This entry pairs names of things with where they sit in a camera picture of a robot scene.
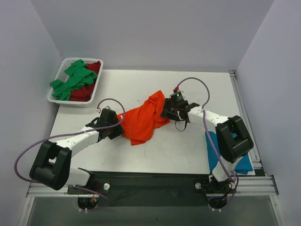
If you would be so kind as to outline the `orange t shirt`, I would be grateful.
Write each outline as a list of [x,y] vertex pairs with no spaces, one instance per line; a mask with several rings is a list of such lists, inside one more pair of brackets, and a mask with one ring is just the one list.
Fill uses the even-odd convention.
[[117,115],[121,121],[123,136],[130,139],[131,145],[141,145],[150,140],[155,129],[167,125],[170,120],[161,117],[165,96],[162,91],[157,91],[144,101],[140,107]]

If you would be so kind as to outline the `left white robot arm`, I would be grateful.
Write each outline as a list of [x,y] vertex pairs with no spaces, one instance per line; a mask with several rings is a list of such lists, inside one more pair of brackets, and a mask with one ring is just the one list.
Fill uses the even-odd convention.
[[106,138],[113,140],[126,136],[133,144],[149,140],[154,129],[169,123],[163,116],[165,104],[165,97],[150,97],[142,106],[121,114],[106,107],[79,132],[57,135],[55,141],[42,141],[29,173],[30,178],[54,190],[67,185],[78,187],[85,194],[93,192],[97,188],[95,174],[71,167],[72,157]]

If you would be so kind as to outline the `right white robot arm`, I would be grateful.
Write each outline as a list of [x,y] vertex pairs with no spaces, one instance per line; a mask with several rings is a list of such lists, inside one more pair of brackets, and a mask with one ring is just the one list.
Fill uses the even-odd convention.
[[221,191],[226,180],[236,181],[238,174],[253,171],[249,151],[254,144],[240,116],[222,116],[205,110],[205,104],[189,103],[179,91],[164,100],[161,116],[205,129],[211,176],[208,186],[213,192]]

